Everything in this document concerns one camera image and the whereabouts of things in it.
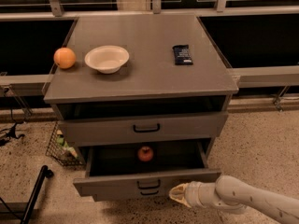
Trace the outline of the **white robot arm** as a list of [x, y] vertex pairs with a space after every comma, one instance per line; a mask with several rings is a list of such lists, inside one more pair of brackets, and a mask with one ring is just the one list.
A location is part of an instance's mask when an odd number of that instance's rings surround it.
[[251, 207], [280, 224], [299, 223], [299, 200], [253, 186], [229, 175], [213, 183], [192, 181], [179, 184], [169, 197], [187, 207], [212, 207], [224, 212], [243, 214]]

